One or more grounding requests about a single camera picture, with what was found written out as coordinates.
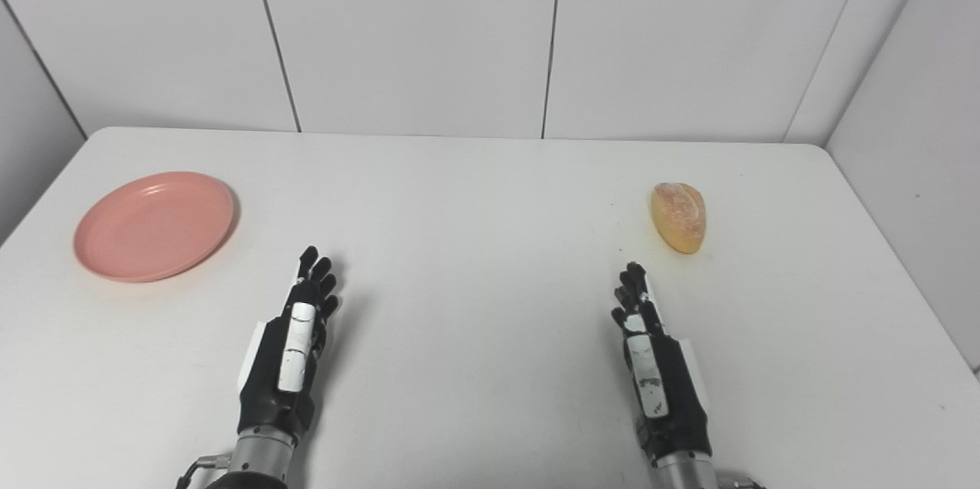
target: cable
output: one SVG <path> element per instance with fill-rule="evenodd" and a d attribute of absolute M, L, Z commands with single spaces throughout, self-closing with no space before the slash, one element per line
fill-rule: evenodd
<path fill-rule="evenodd" d="M 194 472 L 197 468 L 205 469 L 225 469 L 231 465 L 231 453 L 225 453 L 224 455 L 204 455 L 204 457 L 197 458 L 196 461 L 187 468 L 185 474 L 178 478 L 178 485 L 175 489 L 187 489 L 190 486 L 190 479 L 194 477 Z"/>

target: robotic hand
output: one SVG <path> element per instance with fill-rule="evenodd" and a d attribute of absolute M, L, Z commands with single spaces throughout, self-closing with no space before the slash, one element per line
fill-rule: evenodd
<path fill-rule="evenodd" d="M 208 489 L 286 489 L 293 450 L 315 411 L 309 391 L 326 344 L 326 322 L 340 305 L 330 295 L 337 284 L 330 259 L 318 257 L 315 247 L 305 250 L 283 313 L 256 329 L 251 368 L 239 394 L 234 453 L 200 457 L 178 479 L 178 489 L 186 489 L 197 468 L 227 468 Z"/>
<path fill-rule="evenodd" d="M 621 308 L 612 318 L 623 332 L 623 354 L 640 402 L 637 436 L 661 489 L 763 489 L 746 478 L 715 476 L 707 411 L 694 350 L 666 333 L 650 280 L 639 263 L 619 274 Z"/>

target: robot finger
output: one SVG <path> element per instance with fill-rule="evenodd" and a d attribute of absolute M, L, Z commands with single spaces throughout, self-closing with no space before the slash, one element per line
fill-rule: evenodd
<path fill-rule="evenodd" d="M 613 321 L 616 322 L 616 324 L 619 325 L 619 328 L 622 328 L 623 330 L 625 330 L 626 329 L 626 311 L 623 311 L 622 308 L 615 308 L 615 310 L 610 311 L 610 314 L 612 314 L 612 319 L 613 319 Z"/>
<path fill-rule="evenodd" d="M 330 272 L 330 267 L 332 267 L 330 259 L 327 256 L 323 256 L 318 262 L 316 262 L 316 265 L 312 267 L 312 271 L 309 273 L 309 278 L 315 281 L 323 280 L 326 273 Z"/>
<path fill-rule="evenodd" d="M 616 300 L 619 300 L 619 303 L 622 304 L 623 310 L 627 312 L 636 311 L 636 298 L 629 294 L 626 287 L 620 286 L 616 290 L 613 290 L 612 293 L 616 295 Z"/>
<path fill-rule="evenodd" d="M 633 284 L 636 285 L 637 290 L 641 292 L 647 290 L 646 282 L 645 282 L 647 277 L 647 270 L 643 269 L 643 266 L 641 266 L 640 263 L 637 262 L 627 263 L 626 272 L 629 273 L 629 277 L 630 279 L 633 280 Z"/>
<path fill-rule="evenodd" d="M 316 315 L 316 323 L 312 332 L 312 343 L 309 345 L 309 353 L 315 360 L 319 360 L 319 354 L 323 353 L 326 347 L 326 318 Z"/>
<path fill-rule="evenodd" d="M 316 251 L 315 246 L 309 246 L 305 249 L 303 255 L 300 256 L 300 269 L 296 273 L 296 281 L 309 279 L 309 270 L 312 269 L 312 265 L 316 262 L 316 258 L 319 257 L 319 252 Z"/>
<path fill-rule="evenodd" d="M 337 277 L 333 276 L 333 274 L 328 274 L 327 276 L 323 277 L 323 280 L 321 283 L 319 283 L 319 294 L 323 298 L 326 298 L 330 295 L 330 292 L 333 292 L 333 289 L 336 288 L 336 286 Z"/>
<path fill-rule="evenodd" d="M 629 275 L 629 272 L 620 272 L 619 282 L 622 283 L 620 290 L 623 291 L 624 295 L 631 298 L 631 303 L 635 304 L 638 301 L 640 294 L 637 293 L 636 283 L 634 283 L 633 278 Z"/>
<path fill-rule="evenodd" d="M 334 311 L 339 310 L 339 308 L 340 308 L 340 300 L 338 300 L 336 296 L 326 297 L 326 299 L 323 300 L 323 304 L 321 305 L 321 308 L 319 308 L 319 311 L 321 312 L 321 315 L 323 317 L 323 322 L 326 322 L 326 319 L 330 318 L 330 315 L 333 315 Z"/>

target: panel seam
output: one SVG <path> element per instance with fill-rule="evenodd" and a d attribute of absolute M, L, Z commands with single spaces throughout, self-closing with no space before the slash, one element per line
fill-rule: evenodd
<path fill-rule="evenodd" d="M 557 24 L 557 0 L 554 0 L 552 10 L 552 33 L 550 33 L 550 43 L 548 45 L 548 77 L 545 79 L 545 108 L 541 117 L 541 138 L 545 138 L 545 129 L 548 126 L 548 98 L 550 95 L 550 71 L 554 63 L 554 26 Z"/>
<path fill-rule="evenodd" d="M 834 19 L 834 25 L 831 26 L 830 33 L 827 34 L 827 39 L 823 43 L 823 49 L 820 50 L 820 56 L 818 59 L 816 59 L 816 63 L 813 64 L 813 70 L 809 74 L 809 79 L 806 80 L 806 86 L 804 87 L 802 94 L 799 95 L 799 101 L 797 101 L 797 106 L 795 106 L 793 110 L 793 116 L 790 116 L 790 122 L 786 124 L 786 131 L 783 133 L 783 138 L 780 139 L 782 143 L 786 142 L 786 138 L 789 137 L 790 130 L 793 129 L 793 124 L 795 123 L 797 115 L 799 114 L 799 108 L 801 108 L 802 102 L 804 102 L 806 94 L 808 94 L 809 88 L 811 88 L 811 85 L 813 84 L 813 79 L 816 78 L 816 73 L 820 70 L 820 64 L 823 64 L 823 57 L 826 56 L 827 49 L 830 47 L 830 42 L 834 39 L 834 34 L 837 33 L 837 26 L 841 23 L 841 18 L 844 16 L 844 11 L 847 11 L 848 3 L 851 3 L 851 0 L 844 0 L 843 5 L 841 5 L 841 10 L 837 12 L 837 18 Z"/>
<path fill-rule="evenodd" d="M 17 26 L 18 31 L 21 32 L 22 38 L 24 38 L 24 42 L 27 42 L 28 47 L 31 48 L 31 53 L 34 54 L 34 59 L 38 61 L 38 66 L 41 67 L 44 77 L 48 79 L 48 83 L 51 84 L 51 88 L 54 89 L 55 95 L 58 96 L 60 104 L 62 104 L 64 109 L 67 111 L 67 115 L 71 118 L 71 123 L 74 124 L 74 128 L 81 134 L 81 138 L 83 138 L 84 141 L 87 141 L 88 135 L 85 133 L 85 129 L 83 126 L 81 126 L 81 123 L 78 122 L 78 118 L 74 115 L 74 111 L 71 110 L 71 106 L 67 104 L 67 100 L 64 98 L 64 93 L 60 91 L 58 83 L 55 82 L 55 78 L 53 78 L 51 75 L 51 70 L 48 69 L 47 64 L 45 64 L 44 60 L 41 59 L 41 54 L 38 53 L 38 48 L 35 47 L 34 42 L 31 41 L 31 36 L 28 36 L 28 30 L 24 29 L 24 25 L 21 24 L 21 19 L 17 18 L 17 14 L 15 14 L 14 8 L 10 5 L 10 1 L 0 0 L 0 4 L 3 4 L 3 7 L 7 8 L 7 12 L 10 12 L 10 18 L 12 21 L 14 21 L 14 26 Z"/>
<path fill-rule="evenodd" d="M 300 125 L 300 116 L 296 110 L 296 101 L 293 99 L 293 87 L 289 83 L 289 74 L 286 72 L 286 61 L 283 59 L 283 48 L 279 46 L 279 35 L 276 34 L 276 22 L 273 22 L 273 11 L 269 8 L 269 0 L 262 0 L 262 6 L 266 10 L 266 19 L 269 21 L 269 31 L 273 35 L 273 45 L 276 46 L 276 57 L 279 59 L 279 70 L 283 73 L 283 84 L 286 87 L 286 97 L 289 98 L 289 108 L 293 112 L 293 122 L 296 124 L 296 131 L 303 133 Z"/>
<path fill-rule="evenodd" d="M 867 66 L 865 66 L 864 70 L 861 71 L 861 77 L 858 77 L 857 82 L 854 84 L 854 88 L 851 88 L 851 92 L 848 93 L 847 101 L 844 101 L 844 105 L 842 105 L 839 110 L 839 116 L 837 116 L 837 119 L 834 120 L 833 126 L 830 127 L 830 130 L 827 131 L 827 138 L 823 141 L 824 147 L 826 147 L 826 145 L 830 142 L 830 136 L 833 135 L 834 131 L 837 130 L 837 127 L 840 126 L 841 119 L 843 119 L 844 114 L 847 112 L 848 108 L 850 108 L 851 102 L 854 101 L 854 96 L 858 94 L 858 89 L 860 89 L 861 85 L 864 84 L 864 79 L 867 78 L 868 73 L 871 72 L 871 67 L 874 64 L 874 61 L 878 59 L 878 54 L 881 53 L 882 47 L 885 46 L 885 42 L 888 41 L 888 37 L 892 35 L 892 30 L 895 29 L 895 24 L 897 24 L 900 16 L 902 16 L 902 11 L 906 10 L 907 4 L 909 4 L 909 0 L 900 1 L 899 7 L 897 7 L 895 10 L 895 15 L 892 16 L 892 19 L 888 24 L 888 29 L 882 33 L 881 39 L 878 41 L 874 48 L 874 52 L 871 54 L 871 58 L 867 62 Z"/>

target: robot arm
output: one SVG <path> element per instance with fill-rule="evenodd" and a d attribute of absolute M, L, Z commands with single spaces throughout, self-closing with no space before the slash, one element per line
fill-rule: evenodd
<path fill-rule="evenodd" d="M 619 281 L 615 294 L 622 307 L 612 310 L 612 318 L 622 329 L 623 354 L 640 402 L 640 447 L 662 489 L 717 489 L 707 412 L 685 356 L 690 347 L 666 333 L 643 267 L 631 262 Z"/>
<path fill-rule="evenodd" d="M 326 345 L 326 322 L 340 303 L 329 258 L 315 247 L 300 266 L 279 317 L 259 336 L 239 401 L 238 441 L 231 455 L 208 455 L 178 479 L 185 489 L 197 468 L 227 468 L 209 489 L 286 489 L 286 472 L 296 445 L 312 424 L 312 381 Z"/>

